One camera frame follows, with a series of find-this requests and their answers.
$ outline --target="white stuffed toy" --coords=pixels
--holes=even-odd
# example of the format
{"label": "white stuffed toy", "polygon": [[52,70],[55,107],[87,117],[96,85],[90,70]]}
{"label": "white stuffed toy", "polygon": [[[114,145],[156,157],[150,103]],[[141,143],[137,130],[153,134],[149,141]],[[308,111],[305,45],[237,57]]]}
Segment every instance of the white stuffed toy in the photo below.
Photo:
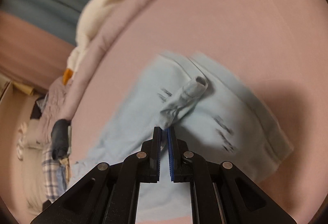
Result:
{"label": "white stuffed toy", "polygon": [[88,51],[89,43],[97,35],[105,19],[121,0],[90,0],[81,12],[76,26],[76,47],[67,59],[67,69],[63,84],[78,71],[83,57]]}

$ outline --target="pillow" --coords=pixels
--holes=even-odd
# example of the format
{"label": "pillow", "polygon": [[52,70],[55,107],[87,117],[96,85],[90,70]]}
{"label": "pillow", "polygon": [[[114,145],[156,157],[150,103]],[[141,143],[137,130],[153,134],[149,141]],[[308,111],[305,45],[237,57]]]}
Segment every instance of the pillow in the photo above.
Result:
{"label": "pillow", "polygon": [[45,196],[44,176],[42,172],[42,149],[24,148],[22,161],[23,190],[27,207],[31,214],[42,212]]}

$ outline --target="blue gripper pad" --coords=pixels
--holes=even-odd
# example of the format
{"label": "blue gripper pad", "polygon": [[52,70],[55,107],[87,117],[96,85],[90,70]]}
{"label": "blue gripper pad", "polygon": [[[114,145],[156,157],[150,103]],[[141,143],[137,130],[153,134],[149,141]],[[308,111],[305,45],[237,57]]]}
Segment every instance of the blue gripper pad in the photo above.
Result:
{"label": "blue gripper pad", "polygon": [[172,139],[171,139],[171,132],[170,129],[166,129],[167,132],[167,143],[168,143],[168,151],[169,151],[169,166],[170,166],[170,176],[171,181],[174,180],[174,155],[173,155],[173,146],[172,146]]}

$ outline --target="plaid cloth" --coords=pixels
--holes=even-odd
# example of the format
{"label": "plaid cloth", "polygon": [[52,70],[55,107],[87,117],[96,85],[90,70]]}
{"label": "plaid cloth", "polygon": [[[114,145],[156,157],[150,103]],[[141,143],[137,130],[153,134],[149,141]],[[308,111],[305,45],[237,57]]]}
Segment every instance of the plaid cloth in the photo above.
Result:
{"label": "plaid cloth", "polygon": [[50,143],[43,148],[42,171],[45,179],[44,185],[46,189],[46,198],[52,203],[59,197],[58,180],[56,175],[59,166],[60,162],[52,159]]}

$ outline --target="pink bed sheet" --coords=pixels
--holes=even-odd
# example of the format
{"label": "pink bed sheet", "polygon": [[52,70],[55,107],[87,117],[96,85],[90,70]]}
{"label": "pink bed sheet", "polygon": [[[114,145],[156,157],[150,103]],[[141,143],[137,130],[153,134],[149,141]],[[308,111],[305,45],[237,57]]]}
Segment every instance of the pink bed sheet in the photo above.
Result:
{"label": "pink bed sheet", "polygon": [[[61,112],[74,117],[71,162],[86,156],[157,53],[201,51],[278,118],[295,150],[260,186],[308,223],[328,192],[327,30],[325,0],[125,0],[91,43]],[[163,223],[183,221],[191,223]]]}

